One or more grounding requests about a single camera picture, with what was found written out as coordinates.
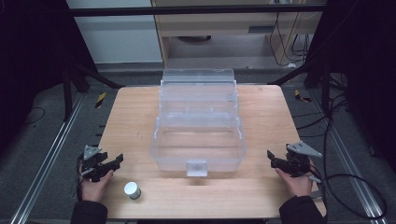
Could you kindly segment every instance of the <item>black cable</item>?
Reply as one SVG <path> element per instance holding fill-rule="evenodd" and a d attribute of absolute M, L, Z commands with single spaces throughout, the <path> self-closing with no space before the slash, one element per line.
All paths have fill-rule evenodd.
<path fill-rule="evenodd" d="M 339 107 L 341 105 L 344 105 L 345 102 L 346 102 L 346 100 L 341 101 L 337 105 L 333 105 L 334 101 L 332 101 L 331 107 L 330 107 L 330 109 L 331 109 L 331 113 L 330 114 L 332 114 L 332 112 L 334 111 L 335 108 L 337 108 L 337 107 Z M 388 212 L 388 205 L 387 205 L 387 202 L 386 202 L 385 198 L 382 196 L 380 191 L 373 184 L 371 184 L 369 181 L 367 181 L 367 180 L 365 180 L 365 179 L 363 179 L 363 178 L 361 178 L 359 176 L 356 176 L 356 175 L 337 174 L 337 175 L 328 176 L 328 174 L 327 174 L 327 160 L 326 160 L 326 158 L 327 158 L 327 136 L 328 136 L 328 132 L 330 131 L 331 127 L 332 127 L 332 116 L 329 117 L 329 122 L 328 122 L 328 125 L 326 127 L 326 132 L 325 132 L 324 138 L 323 138 L 323 174 L 324 174 L 324 178 L 323 178 L 322 181 L 325 182 L 325 185 L 323 185 L 322 187 L 324 189 L 328 189 L 330 194 L 334 197 L 334 199 L 337 202 L 339 202 L 341 205 L 343 205 L 347 211 L 355 214 L 356 216 L 364 218 L 364 219 L 368 219 L 368 220 L 378 220 L 378 219 L 383 218 L 386 215 L 386 213 Z M 375 193 L 381 198 L 381 201 L 382 201 L 382 204 L 383 204 L 383 212 L 382 212 L 382 214 L 380 216 L 377 216 L 377 217 L 369 217 L 369 216 L 367 216 L 365 214 L 362 214 L 360 212 L 355 211 L 354 209 L 350 208 L 346 203 L 344 203 L 341 199 L 339 199 L 336 196 L 336 194 L 334 193 L 334 191 L 332 190 L 332 185 L 329 182 L 330 179 L 333 179 L 333 178 L 336 178 L 336 177 L 339 177 L 339 176 L 348 176 L 348 177 L 353 177 L 353 178 L 359 179 L 360 181 L 366 183 L 371 189 L 373 189 L 375 191 Z M 325 195 L 326 194 L 324 192 L 324 194 L 322 194 L 322 196 L 324 197 L 324 201 L 323 202 L 326 205 L 327 202 L 325 202 L 325 197 L 326 197 Z"/>
<path fill-rule="evenodd" d="M 341 78 L 341 83 L 343 83 L 343 84 L 344 84 L 344 86 L 346 86 L 346 87 L 347 87 L 347 79 L 346 79 L 346 84 L 345 84 L 345 81 L 344 81 L 344 75 L 345 75 L 345 74 L 341 74 L 341 76 L 340 76 L 340 78 Z"/>
<path fill-rule="evenodd" d="M 283 48 L 283 53 L 285 54 L 286 58 L 288 58 L 288 59 L 290 60 L 290 63 L 297 63 L 297 62 L 299 62 L 300 60 L 293 60 L 293 59 L 289 58 L 288 54 L 286 53 L 286 48 L 285 48 L 285 45 L 284 45 L 284 43 L 283 43 L 282 36 L 281 36 L 281 34 L 280 34 L 278 21 L 279 21 L 279 12 L 276 13 L 276 21 L 275 21 L 275 24 L 274 24 L 274 29 L 273 29 L 273 31 L 271 32 L 270 38 L 269 38 L 269 39 L 270 39 L 271 51 L 273 52 L 273 54 L 274 54 L 274 56 L 275 56 L 275 51 L 274 51 L 273 46 L 272 46 L 272 36 L 273 36 L 273 34 L 274 34 L 275 29 L 277 28 L 277 32 L 278 32 L 278 34 L 279 34 L 280 43 L 282 44 L 282 48 Z M 277 61 L 276 57 L 275 57 L 275 61 L 276 61 L 277 65 L 279 65 L 279 66 L 285 66 L 285 65 L 287 65 L 287 64 L 281 64 L 281 63 L 279 63 L 279 62 Z"/>
<path fill-rule="evenodd" d="M 327 116 L 323 116 L 323 117 L 321 117 L 320 119 L 317 119 L 317 120 L 315 120 L 315 121 L 312 122 L 312 123 L 309 123 L 309 124 L 307 124 L 307 125 L 305 125 L 305 126 L 302 126 L 302 127 L 298 127 L 298 128 L 296 128 L 296 129 L 297 129 L 297 130 L 301 130 L 301 129 L 304 129 L 304 128 L 311 127 L 311 126 L 313 126 L 313 125 L 319 123 L 321 120 L 326 119 L 326 118 L 327 118 Z"/>
<path fill-rule="evenodd" d="M 39 120 L 41 120 L 42 118 L 44 118 L 44 116 L 46 115 L 46 110 L 43 107 L 35 106 L 35 107 L 33 107 L 33 109 L 40 109 L 43 113 L 41 114 L 41 116 L 38 119 L 35 119 L 33 121 L 30 121 L 30 122 L 25 122 L 25 123 L 23 123 L 23 125 L 29 125 L 29 124 L 36 123 Z"/>
<path fill-rule="evenodd" d="M 324 136 L 325 133 L 321 133 L 318 135 L 300 135 L 301 138 L 310 138 L 310 137 L 321 137 Z"/>
<path fill-rule="evenodd" d="M 311 172 L 312 175 L 314 175 L 316 178 L 318 178 L 319 180 L 321 180 L 321 175 L 320 172 L 318 170 L 317 167 L 315 167 L 314 165 L 311 165 L 312 168 L 314 168 L 314 170 L 309 169 L 309 171 Z"/>
<path fill-rule="evenodd" d="M 342 80 L 340 81 L 332 75 L 330 75 L 330 80 L 335 85 L 336 89 L 340 91 L 345 91 L 347 89 L 347 85 L 345 85 Z"/>
<path fill-rule="evenodd" d="M 304 116 L 308 116 L 308 115 L 316 115 L 316 114 L 321 114 L 320 112 L 317 113 L 307 113 L 307 114 L 302 114 L 302 115 L 295 115 L 295 116 L 291 116 L 292 118 L 299 118 L 299 117 L 304 117 Z"/>
<path fill-rule="evenodd" d="M 291 53 L 295 56 L 302 57 L 301 62 L 305 63 L 305 59 L 306 59 L 306 56 L 308 55 L 308 50 L 309 50 L 309 42 L 310 42 L 309 35 L 305 35 L 303 49 L 295 49 L 294 48 L 297 38 L 299 39 L 299 43 L 301 43 L 300 35 L 296 35 L 294 37 L 293 43 L 291 44 L 291 48 L 290 48 Z"/>
<path fill-rule="evenodd" d="M 72 186 L 72 187 L 73 187 L 73 193 L 72 193 L 72 196 L 70 197 L 70 198 L 72 198 L 72 199 L 75 198 L 75 195 L 76 195 L 76 194 L 77 194 L 78 197 L 79 197 L 79 195 L 80 195 L 80 192 L 78 192 L 78 191 L 79 191 L 80 188 L 81 188 L 81 183 L 82 183 L 83 179 L 82 179 L 82 178 L 81 178 L 81 180 L 79 179 L 79 177 L 80 177 L 80 170 L 79 170 L 79 167 L 80 167 L 80 161 L 82 161 L 83 156 L 84 156 L 83 153 L 81 153 L 81 154 L 77 157 L 77 162 L 76 162 L 76 180 L 75 180 L 74 186 Z"/>
<path fill-rule="evenodd" d="M 312 53 L 310 53 L 309 56 L 307 55 L 307 57 L 306 57 L 306 59 L 305 59 L 306 61 L 309 61 L 309 60 L 311 60 L 311 59 L 314 60 L 314 58 L 317 58 L 317 57 L 318 57 L 317 54 L 320 54 L 321 52 L 324 52 L 324 53 L 328 52 L 328 50 L 326 50 L 325 48 L 329 45 L 329 42 L 333 41 L 333 37 L 334 37 L 337 33 L 341 32 L 342 26 L 343 26 L 344 23 L 349 19 L 349 17 L 352 15 L 352 12 L 353 12 L 354 9 L 356 8 L 358 2 L 359 2 L 359 0 L 355 0 L 355 1 L 346 1 L 346 2 L 344 3 L 345 6 L 346 6 L 347 4 L 349 4 L 349 3 L 351 3 L 351 5 L 352 5 L 352 4 L 353 4 L 353 5 L 350 7 L 350 10 L 347 12 L 347 14 L 345 15 L 345 17 L 335 26 L 335 28 L 331 31 L 331 33 L 327 35 L 326 39 L 325 39 L 324 41 L 322 41 L 322 43 L 321 43 L 320 45 L 318 45 L 318 47 L 317 47 L 315 50 L 310 51 L 310 52 L 312 52 Z M 316 59 L 316 60 L 313 61 L 313 63 L 320 63 L 320 62 L 323 63 L 323 57 L 320 57 L 320 56 L 319 56 L 319 58 L 321 58 L 321 60 Z M 290 78 L 292 78 L 292 77 L 295 77 L 295 76 L 299 75 L 299 74 L 300 74 L 301 72 L 303 72 L 303 71 L 304 71 L 303 68 L 297 69 L 295 72 L 291 72 L 290 74 L 287 74 L 286 76 L 284 76 L 284 77 L 282 77 L 282 78 L 280 78 L 280 79 L 278 79 L 278 80 L 276 80 L 276 81 L 273 81 L 272 83 L 273 83 L 273 84 L 277 83 L 277 85 L 280 85 L 280 84 L 282 84 L 282 83 L 288 81 L 288 79 L 290 79 Z"/>

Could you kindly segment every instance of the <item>metal rail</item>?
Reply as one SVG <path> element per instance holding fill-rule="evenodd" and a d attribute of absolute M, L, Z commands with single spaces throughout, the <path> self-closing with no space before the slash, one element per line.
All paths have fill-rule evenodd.
<path fill-rule="evenodd" d="M 176 14 L 213 13 L 258 13 L 258 12 L 317 12 L 329 8 L 326 4 L 287 4 L 287 5 L 235 5 L 235 6 L 192 6 L 192 7 L 113 7 L 113 8 L 71 8 L 68 10 L 45 11 L 53 16 L 106 17 L 143 16 Z"/>
<path fill-rule="evenodd" d="M 310 95 L 312 96 L 312 100 L 317 106 L 319 112 L 321 112 L 324 115 L 324 112 L 322 111 L 322 107 L 320 106 L 320 100 L 319 96 L 312 90 L 309 90 Z M 332 126 L 332 128 L 329 131 L 330 137 L 332 138 L 334 144 L 335 144 L 335 150 L 338 154 L 338 157 L 341 160 L 341 163 L 343 163 L 344 168 L 349 174 L 352 175 L 357 175 L 359 177 L 362 177 L 361 171 L 359 170 L 358 166 L 355 164 L 355 162 L 352 160 L 351 156 L 347 152 L 347 148 L 344 145 L 341 136 L 337 132 L 336 128 Z M 366 214 L 370 217 L 378 217 L 382 214 L 382 210 L 380 206 L 378 205 L 378 202 L 375 199 L 375 196 L 371 192 L 370 188 L 362 183 L 361 181 L 358 181 L 357 179 L 352 179 L 351 184 L 356 191 L 356 194 L 358 195 L 358 198 L 361 201 L 361 205 L 363 206 L 364 211 Z M 387 220 L 385 218 L 379 219 L 379 220 L 372 220 L 371 221 L 373 224 L 387 224 Z"/>
<path fill-rule="evenodd" d="M 56 135 L 55 140 L 53 141 L 52 146 L 49 149 L 49 153 L 47 154 L 46 158 L 41 164 L 40 169 L 37 172 L 37 175 L 35 176 L 35 180 L 33 181 L 32 185 L 27 191 L 25 197 L 23 198 L 19 208 L 11 218 L 10 220 L 11 224 L 23 224 L 29 217 L 32 208 L 35 205 L 35 201 L 37 200 L 40 191 L 44 187 L 44 184 L 50 173 L 52 165 L 53 163 L 55 163 L 55 160 L 59 152 L 61 151 L 61 148 L 64 144 L 64 140 L 66 139 L 71 127 L 73 126 L 78 111 L 80 110 L 83 98 L 84 98 L 84 94 L 79 93 L 78 98 L 73 106 L 74 109 L 73 109 L 73 113 L 70 116 L 70 119 L 64 122 L 64 124 L 61 127 L 61 130 Z"/>

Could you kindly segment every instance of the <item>wire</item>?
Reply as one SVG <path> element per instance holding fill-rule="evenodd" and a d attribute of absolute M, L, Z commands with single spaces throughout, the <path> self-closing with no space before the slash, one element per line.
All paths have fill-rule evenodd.
<path fill-rule="evenodd" d="M 301 138 L 310 138 L 310 137 L 321 137 L 323 136 L 325 133 L 322 134 L 318 134 L 318 135 L 300 135 Z"/>
<path fill-rule="evenodd" d="M 314 175 L 316 178 L 321 180 L 321 175 L 320 175 L 320 171 L 318 170 L 317 167 L 315 167 L 314 165 L 311 165 L 312 168 L 314 168 L 314 170 L 310 169 L 310 172 L 312 173 L 312 175 Z"/>
<path fill-rule="evenodd" d="M 311 18 L 313 18 L 315 15 L 317 15 L 318 13 L 315 12 L 314 14 L 310 15 L 309 17 L 304 17 L 303 20 L 309 20 Z"/>
<path fill-rule="evenodd" d="M 327 136 L 328 136 L 328 133 L 329 133 L 329 131 L 330 131 L 331 127 L 332 127 L 332 123 L 333 123 L 332 113 L 336 109 L 339 109 L 342 105 L 345 105 L 346 102 L 347 102 L 346 100 L 343 100 L 343 101 L 339 102 L 338 104 L 334 105 L 335 99 L 340 97 L 340 96 L 342 96 L 342 95 L 343 94 L 340 94 L 340 95 L 336 96 L 334 98 L 334 100 L 332 101 L 332 103 L 331 103 L 331 107 L 330 107 L 331 113 L 330 113 L 330 116 L 327 117 L 329 119 L 329 121 L 328 121 L 328 124 L 327 124 L 327 127 L 326 127 L 326 131 L 325 131 L 325 134 L 324 134 L 324 138 L 323 138 L 323 174 L 324 174 L 324 178 L 321 179 L 321 180 L 322 180 L 322 183 L 325 182 L 325 184 L 319 184 L 320 188 L 322 189 L 323 202 L 325 203 L 325 206 L 327 207 L 327 199 L 326 199 L 326 193 L 325 193 L 326 190 L 327 190 L 334 197 L 334 199 L 337 202 L 339 202 L 342 206 L 345 207 L 345 209 L 347 211 L 351 212 L 352 214 L 355 214 L 356 216 L 364 218 L 364 219 L 367 219 L 367 220 L 378 220 L 378 219 L 381 219 L 381 218 L 385 217 L 385 215 L 388 212 L 388 205 L 387 205 L 386 199 L 382 196 L 381 192 L 373 184 L 371 184 L 366 179 L 363 179 L 362 177 L 359 177 L 359 176 L 356 176 L 356 175 L 351 175 L 351 174 L 328 175 L 328 173 L 327 173 Z M 317 174 L 318 176 L 320 176 L 320 173 L 319 173 L 318 169 L 316 169 L 316 167 L 314 167 L 314 168 L 315 168 L 316 171 L 315 172 L 311 171 L 311 173 Z M 372 189 L 375 192 L 375 194 L 377 194 L 379 196 L 379 198 L 381 199 L 381 202 L 382 202 L 382 205 L 383 205 L 382 214 L 377 216 L 377 217 L 369 217 L 366 214 L 360 213 L 360 212 L 352 209 L 350 206 L 348 206 L 344 201 L 342 201 L 335 194 L 334 190 L 332 189 L 332 185 L 331 185 L 329 180 L 334 179 L 336 177 L 352 177 L 352 178 L 358 179 L 359 181 L 362 181 L 365 184 L 367 184 L 367 186 L 369 186 L 369 188 Z M 327 223 L 327 219 L 328 219 L 328 214 L 326 214 L 326 216 L 325 216 L 326 223 Z"/>
<path fill-rule="evenodd" d="M 35 106 L 35 107 L 33 107 L 33 109 L 40 109 L 43 113 L 41 114 L 41 116 L 38 119 L 35 119 L 33 121 L 30 121 L 30 122 L 25 122 L 25 123 L 23 123 L 23 125 L 29 125 L 29 124 L 36 123 L 39 120 L 41 120 L 42 118 L 44 118 L 44 116 L 46 115 L 46 110 L 43 107 Z"/>
<path fill-rule="evenodd" d="M 334 87 L 340 91 L 345 91 L 347 89 L 347 85 L 344 83 L 344 80 L 342 78 L 343 76 L 341 76 L 341 80 L 338 80 L 337 78 L 330 75 L 330 80 Z"/>
<path fill-rule="evenodd" d="M 278 21 L 279 21 L 279 12 L 276 13 L 276 21 L 275 21 L 275 24 L 274 24 L 274 29 L 273 29 L 273 31 L 272 31 L 271 34 L 270 34 L 270 46 L 271 46 L 271 51 L 273 52 L 273 54 L 274 54 L 274 56 L 275 56 L 275 51 L 274 51 L 274 48 L 273 48 L 273 46 L 272 46 L 272 37 L 273 37 L 273 34 L 274 34 L 275 29 L 277 28 L 277 32 L 278 32 L 278 35 L 279 35 L 280 43 L 282 44 L 283 53 L 285 54 L 286 58 L 288 58 L 288 59 L 290 60 L 290 63 L 297 63 L 297 62 L 300 62 L 301 60 L 294 60 L 294 59 L 291 59 L 291 58 L 288 56 L 288 54 L 287 54 L 287 52 L 286 52 L 285 44 L 283 43 L 282 35 L 280 34 L 279 23 L 278 23 Z M 275 61 L 276 61 L 276 63 L 277 63 L 278 65 L 280 65 L 280 66 L 285 66 L 285 65 L 287 65 L 287 64 L 282 64 L 282 63 L 278 62 L 277 59 L 276 59 L 276 57 L 275 57 Z"/>
<path fill-rule="evenodd" d="M 74 184 L 72 185 L 72 187 L 71 187 L 72 195 L 71 195 L 70 198 L 72 198 L 72 199 L 75 198 L 75 195 L 76 195 L 76 194 L 78 195 L 78 190 L 79 190 L 79 188 L 81 187 L 81 183 L 82 183 L 82 181 L 83 181 L 83 178 L 79 179 L 79 177 L 80 177 L 80 170 L 79 170 L 79 168 L 80 168 L 80 161 L 82 161 L 83 156 L 84 156 L 84 154 L 81 153 L 81 154 L 79 154 L 79 156 L 77 157 L 77 162 L 76 162 L 76 173 L 77 173 L 77 174 L 76 174 L 76 180 L 75 180 L 75 183 L 74 183 Z"/>
<path fill-rule="evenodd" d="M 291 53 L 293 55 L 298 56 L 298 57 L 302 57 L 302 59 L 300 60 L 302 63 L 305 63 L 305 59 L 306 59 L 306 56 L 308 55 L 308 50 L 309 50 L 309 45 L 310 45 L 310 43 L 309 43 L 310 42 L 309 35 L 304 35 L 304 36 L 305 36 L 304 45 L 302 46 L 303 49 L 294 49 L 295 48 L 294 46 L 295 46 L 295 44 L 297 42 L 297 38 L 299 40 L 298 41 L 299 44 L 301 45 L 300 35 L 296 35 L 294 37 L 293 43 L 291 44 L 291 48 L 290 48 Z"/>
<path fill-rule="evenodd" d="M 292 116 L 292 118 L 299 118 L 299 117 L 304 117 L 304 116 L 308 116 L 308 115 L 316 115 L 316 114 L 321 114 L 321 113 L 317 112 L 317 113 L 307 113 L 307 114 L 302 114 L 302 115 L 294 115 L 294 116 Z"/>
<path fill-rule="evenodd" d="M 297 130 L 301 130 L 301 129 L 304 129 L 304 128 L 311 127 L 311 126 L 313 126 L 313 125 L 319 123 L 321 120 L 326 119 L 326 118 L 327 118 L 327 116 L 323 116 L 323 117 L 321 117 L 320 119 L 317 119 L 317 120 L 315 120 L 315 121 L 312 122 L 312 123 L 309 123 L 309 124 L 307 124 L 307 125 L 305 125 L 305 126 L 303 126 L 303 127 L 298 127 L 298 128 L 296 128 L 296 129 L 297 129 Z"/>

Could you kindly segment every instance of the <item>small metal cylinder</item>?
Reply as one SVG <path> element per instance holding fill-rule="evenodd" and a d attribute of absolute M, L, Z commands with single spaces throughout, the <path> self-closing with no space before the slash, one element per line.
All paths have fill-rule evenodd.
<path fill-rule="evenodd" d="M 142 191 L 135 182 L 129 182 L 126 184 L 124 191 L 132 200 L 138 199 L 142 194 Z"/>

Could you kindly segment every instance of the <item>floor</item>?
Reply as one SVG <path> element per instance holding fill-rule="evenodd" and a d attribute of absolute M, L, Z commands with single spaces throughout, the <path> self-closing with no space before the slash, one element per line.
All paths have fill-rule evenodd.
<path fill-rule="evenodd" d="M 200 39 L 174 38 L 167 68 L 233 68 L 238 83 L 267 83 L 286 75 L 292 70 L 289 66 L 279 66 L 268 43 L 262 35 L 212 36 L 208 41 Z M 104 76 L 125 85 L 158 85 L 162 71 L 108 73 Z M 304 75 L 298 76 L 282 86 L 290 113 L 301 139 L 309 146 L 327 154 L 328 173 L 350 172 L 373 183 L 387 200 L 389 212 L 386 219 L 368 221 L 348 212 L 328 194 L 328 216 L 330 223 L 396 223 L 396 175 L 385 160 L 372 157 L 353 115 L 343 105 L 333 113 L 333 126 L 328 142 L 323 145 L 326 130 L 325 120 L 304 128 L 321 118 L 320 87 L 306 90 L 302 85 Z M 21 132 L 9 147 L 9 153 L 0 160 L 0 223 L 9 223 L 18 209 L 26 215 L 26 223 L 67 223 L 74 202 L 76 181 L 76 158 L 85 145 L 97 145 L 103 133 L 103 125 L 111 111 L 117 90 L 111 90 L 102 83 L 89 79 L 92 87 L 88 93 L 74 93 L 75 108 L 78 110 L 75 121 L 64 127 L 63 89 L 55 86 L 43 91 L 35 98 L 34 108 L 21 128 Z M 295 90 L 302 98 L 296 98 Z M 95 108 L 98 96 L 106 93 L 100 108 Z M 335 98 L 340 91 L 332 91 Z M 341 103 L 343 97 L 335 103 Z M 60 130 L 67 133 L 65 139 L 58 139 Z M 323 161 L 314 160 L 321 168 Z M 44 179 L 37 180 L 42 172 Z M 368 202 L 384 206 L 380 200 L 361 183 L 348 178 L 332 181 L 332 188 L 339 198 L 353 209 L 366 214 L 377 208 L 365 206 Z M 277 219 L 269 223 L 279 223 Z"/>

